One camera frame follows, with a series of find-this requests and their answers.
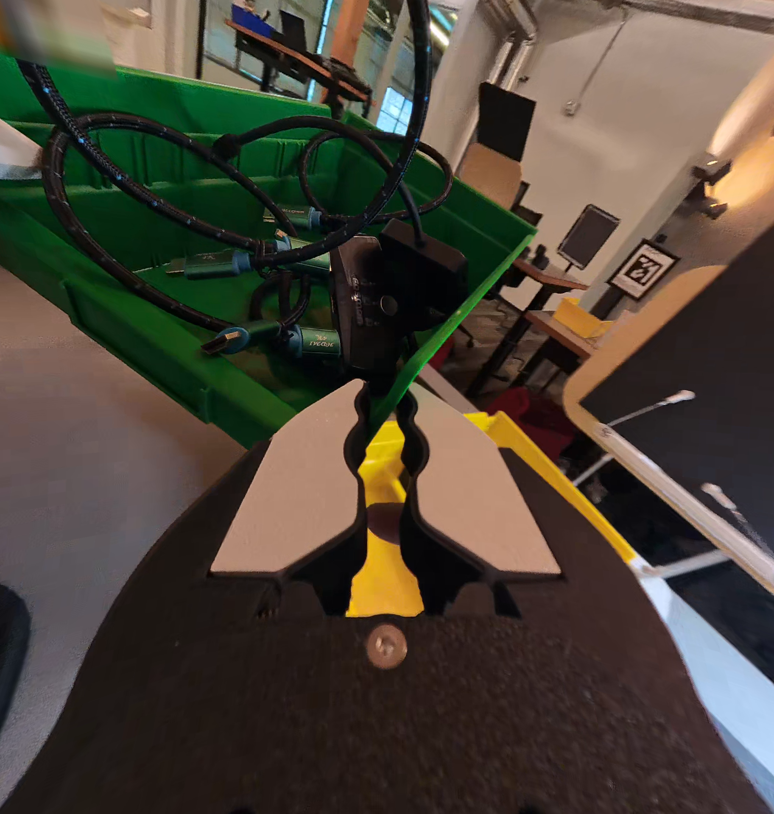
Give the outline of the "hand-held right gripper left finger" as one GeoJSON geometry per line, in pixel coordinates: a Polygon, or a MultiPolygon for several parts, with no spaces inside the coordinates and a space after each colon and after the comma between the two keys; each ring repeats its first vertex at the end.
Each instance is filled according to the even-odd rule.
{"type": "Polygon", "coordinates": [[[369,387],[353,379],[271,437],[210,575],[283,580],[335,554],[358,573],[367,552],[358,470],[368,414],[369,387]]]}

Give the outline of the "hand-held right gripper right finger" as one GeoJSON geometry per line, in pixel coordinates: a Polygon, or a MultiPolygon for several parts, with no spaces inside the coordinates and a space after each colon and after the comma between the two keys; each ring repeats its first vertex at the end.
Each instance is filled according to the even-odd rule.
{"type": "Polygon", "coordinates": [[[562,571],[498,446],[435,395],[401,403],[404,466],[420,528],[480,574],[523,580],[562,571]]]}

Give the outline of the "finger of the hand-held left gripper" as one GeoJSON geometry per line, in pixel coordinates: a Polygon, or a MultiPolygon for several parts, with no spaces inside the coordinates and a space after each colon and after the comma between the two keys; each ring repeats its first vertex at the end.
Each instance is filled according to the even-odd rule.
{"type": "Polygon", "coordinates": [[[0,119],[0,179],[37,179],[42,174],[42,148],[0,119]]]}

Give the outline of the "yellow plastic bin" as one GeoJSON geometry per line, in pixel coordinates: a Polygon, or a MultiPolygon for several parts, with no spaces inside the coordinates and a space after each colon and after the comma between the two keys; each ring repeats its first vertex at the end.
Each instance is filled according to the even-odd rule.
{"type": "MultiPolygon", "coordinates": [[[[641,576],[646,560],[640,556],[613,525],[558,469],[545,453],[505,413],[468,413],[465,418],[492,440],[501,452],[513,452],[535,474],[571,505],[612,546],[621,560],[641,576]]],[[[400,510],[405,500],[401,483],[404,470],[401,454],[404,436],[395,420],[384,422],[366,448],[359,475],[365,487],[368,510],[385,503],[400,510]]],[[[415,577],[403,562],[398,544],[388,542],[370,525],[367,531],[365,565],[352,580],[347,616],[371,617],[382,614],[412,617],[422,611],[422,599],[415,577]]]]}

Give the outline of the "black HDMI cable green plug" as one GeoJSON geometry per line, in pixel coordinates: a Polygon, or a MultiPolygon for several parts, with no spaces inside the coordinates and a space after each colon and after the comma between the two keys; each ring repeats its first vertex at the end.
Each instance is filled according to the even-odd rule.
{"type": "MultiPolygon", "coordinates": [[[[346,215],[332,215],[320,206],[319,201],[313,195],[307,174],[308,163],[312,154],[323,143],[333,139],[344,138],[357,144],[368,153],[386,173],[389,173],[392,170],[392,163],[382,152],[380,142],[397,145],[402,141],[402,137],[378,129],[365,130],[355,128],[339,120],[315,116],[300,116],[288,117],[270,123],[269,125],[254,128],[242,134],[225,134],[212,144],[212,151],[220,158],[233,159],[239,156],[241,149],[247,144],[253,143],[263,137],[297,128],[314,128],[319,131],[317,135],[314,135],[308,141],[302,150],[297,165],[300,188],[308,202],[308,206],[296,209],[284,209],[283,212],[288,216],[290,223],[296,228],[328,233],[340,228],[351,220],[352,217],[346,215]]],[[[417,150],[423,156],[431,159],[441,169],[444,178],[441,193],[436,198],[433,198],[432,201],[418,206],[406,184],[401,182],[397,193],[401,197],[405,208],[395,212],[386,212],[377,215],[372,219],[372,225],[385,225],[391,220],[409,221],[412,224],[416,237],[422,238],[421,216],[433,212],[443,205],[452,190],[454,175],[449,161],[444,158],[437,149],[432,148],[425,142],[419,142],[417,150]]]]}
{"type": "Polygon", "coordinates": [[[208,148],[178,130],[143,117],[105,112],[75,119],[62,111],[57,112],[55,117],[56,126],[42,153],[42,185],[46,199],[76,246],[100,269],[132,294],[158,309],[191,326],[212,331],[213,337],[201,347],[203,354],[208,357],[234,355],[262,343],[284,348],[294,358],[341,357],[339,335],[335,330],[308,329],[299,325],[299,320],[310,303],[312,274],[330,273],[329,254],[322,251],[315,256],[305,257],[305,253],[311,251],[313,245],[297,244],[296,228],[283,209],[234,167],[232,159],[220,158],[212,151],[212,146],[208,148]],[[128,130],[157,137],[194,154],[263,203],[264,208],[274,217],[274,222],[281,227],[284,236],[269,242],[245,239],[172,206],[129,177],[124,169],[116,166],[98,148],[91,134],[103,129],[128,130]],[[260,274],[262,283],[254,290],[249,312],[251,315],[259,314],[265,296],[273,288],[277,288],[279,317],[273,321],[258,317],[247,326],[230,325],[227,321],[210,317],[170,298],[114,259],[90,236],[69,202],[64,184],[68,148],[76,149],[100,176],[129,198],[184,229],[233,248],[228,253],[229,260],[225,269],[215,260],[198,256],[186,260],[178,272],[187,279],[195,280],[236,277],[256,271],[260,274]]]}
{"type": "Polygon", "coordinates": [[[45,65],[16,59],[29,88],[55,125],[50,145],[46,148],[42,161],[42,184],[49,204],[56,211],[56,217],[76,244],[97,265],[146,299],[149,298],[148,294],[144,294],[146,286],[90,237],[70,207],[65,194],[64,169],[59,168],[68,147],[74,148],[89,166],[129,198],[188,231],[230,247],[230,251],[218,253],[212,258],[202,254],[191,260],[183,260],[178,268],[169,266],[167,270],[169,275],[180,275],[187,279],[209,279],[238,276],[251,270],[295,268],[310,275],[314,260],[344,245],[356,237],[361,228],[376,221],[386,221],[391,225],[394,220],[409,220],[415,242],[421,246],[425,239],[420,220],[421,210],[405,187],[403,178],[411,158],[422,147],[419,137],[428,111],[428,94],[432,81],[430,13],[427,2],[407,2],[407,7],[414,37],[414,96],[410,124],[403,137],[395,137],[382,131],[368,134],[333,118],[308,115],[276,120],[242,134],[226,134],[211,147],[205,147],[185,134],[142,117],[111,113],[95,114],[86,119],[75,117],[45,65]],[[148,187],[131,178],[126,170],[114,164],[98,147],[90,132],[102,128],[134,130],[159,137],[194,153],[261,202],[264,209],[274,217],[275,223],[283,229],[285,236],[270,241],[251,239],[230,230],[218,229],[215,225],[171,205],[151,192],[148,187]],[[305,218],[311,221],[311,225],[305,228],[325,234],[322,240],[305,245],[296,244],[298,234],[291,217],[233,165],[243,147],[263,137],[298,129],[311,129],[319,138],[326,140],[333,136],[355,142],[382,162],[386,173],[382,187],[360,215],[332,217],[317,209],[305,210],[305,218]],[[385,220],[381,216],[382,210],[396,192],[401,195],[405,208],[402,213],[394,213],[390,219],[385,220]]]}

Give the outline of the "red chair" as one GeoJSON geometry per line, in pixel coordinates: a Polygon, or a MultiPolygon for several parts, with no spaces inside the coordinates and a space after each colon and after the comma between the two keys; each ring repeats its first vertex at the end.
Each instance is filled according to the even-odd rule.
{"type": "Polygon", "coordinates": [[[545,455],[556,462],[575,441],[576,428],[563,408],[527,387],[510,387],[485,407],[488,415],[504,413],[545,455]]]}

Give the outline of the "white tipped pin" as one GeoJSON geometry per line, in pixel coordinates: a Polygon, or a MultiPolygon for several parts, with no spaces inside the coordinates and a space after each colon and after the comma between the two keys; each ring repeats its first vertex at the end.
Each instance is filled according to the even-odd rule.
{"type": "Polygon", "coordinates": [[[727,510],[735,519],[745,534],[752,543],[761,549],[766,555],[774,560],[774,552],[766,541],[760,536],[757,530],[749,524],[748,520],[744,517],[739,510],[738,505],[722,490],[722,488],[715,483],[703,483],[700,487],[701,491],[709,495],[718,505],[727,510]]]}
{"type": "Polygon", "coordinates": [[[675,392],[672,395],[667,396],[666,398],[664,398],[664,399],[662,399],[660,401],[657,401],[657,402],[655,402],[653,404],[649,404],[649,405],[647,405],[647,406],[645,406],[645,407],[643,407],[641,409],[638,409],[638,410],[630,412],[630,413],[626,413],[623,416],[620,416],[618,418],[610,420],[610,421],[608,421],[606,423],[606,426],[607,427],[615,427],[615,426],[618,426],[618,425],[620,425],[622,423],[629,422],[629,421],[631,421],[631,420],[633,420],[635,418],[639,418],[639,417],[641,417],[641,416],[643,416],[643,415],[645,415],[647,413],[650,413],[650,412],[653,412],[655,410],[659,410],[661,408],[664,408],[666,406],[680,404],[680,403],[687,402],[687,401],[692,401],[695,398],[696,398],[696,393],[695,392],[692,392],[690,390],[681,390],[681,391],[675,392]]]}

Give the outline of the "black panel with wooden rim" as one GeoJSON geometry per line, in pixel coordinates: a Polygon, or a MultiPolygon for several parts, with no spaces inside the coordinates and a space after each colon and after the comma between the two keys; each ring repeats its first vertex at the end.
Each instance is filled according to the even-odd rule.
{"type": "Polygon", "coordinates": [[[715,483],[774,552],[774,224],[727,266],[684,273],[564,385],[567,416],[774,595],[774,560],[700,489],[715,483]],[[692,401],[606,423],[681,390],[692,401]]]}
{"type": "Polygon", "coordinates": [[[536,102],[482,82],[478,108],[475,136],[466,148],[457,176],[501,208],[512,209],[524,183],[522,160],[536,102]]]}

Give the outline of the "white square marker tag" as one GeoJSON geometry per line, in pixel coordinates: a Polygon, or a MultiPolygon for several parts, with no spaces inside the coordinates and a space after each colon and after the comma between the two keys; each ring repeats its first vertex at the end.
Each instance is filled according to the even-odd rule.
{"type": "Polygon", "coordinates": [[[643,239],[606,283],[629,299],[641,301],[679,261],[662,243],[643,239]]]}

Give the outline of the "wooden office desk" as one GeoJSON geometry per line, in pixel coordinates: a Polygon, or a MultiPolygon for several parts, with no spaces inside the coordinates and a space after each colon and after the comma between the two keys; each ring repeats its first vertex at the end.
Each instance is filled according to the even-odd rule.
{"type": "Polygon", "coordinates": [[[334,118],[343,114],[344,103],[361,103],[363,117],[372,108],[373,91],[352,66],[333,57],[307,50],[304,21],[280,12],[283,30],[273,28],[246,3],[233,3],[226,20],[235,32],[237,55],[245,54],[262,63],[260,91],[273,91],[274,76],[284,75],[302,84],[314,82],[324,89],[324,104],[334,118]]]}

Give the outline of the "dark framed wall screen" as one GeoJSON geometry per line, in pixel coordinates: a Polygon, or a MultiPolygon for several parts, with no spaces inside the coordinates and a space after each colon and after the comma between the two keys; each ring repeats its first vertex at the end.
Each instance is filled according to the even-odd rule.
{"type": "Polygon", "coordinates": [[[556,253],[578,270],[595,259],[620,224],[620,218],[594,204],[587,204],[556,249],[556,253]]]}

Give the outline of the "wall lamp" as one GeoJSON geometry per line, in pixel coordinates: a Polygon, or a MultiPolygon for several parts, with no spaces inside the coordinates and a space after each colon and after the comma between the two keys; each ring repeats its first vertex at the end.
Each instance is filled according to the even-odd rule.
{"type": "Polygon", "coordinates": [[[709,220],[717,220],[728,210],[728,204],[717,199],[713,191],[731,169],[731,159],[722,159],[710,154],[693,166],[691,177],[695,183],[687,194],[685,203],[695,214],[709,220]]]}

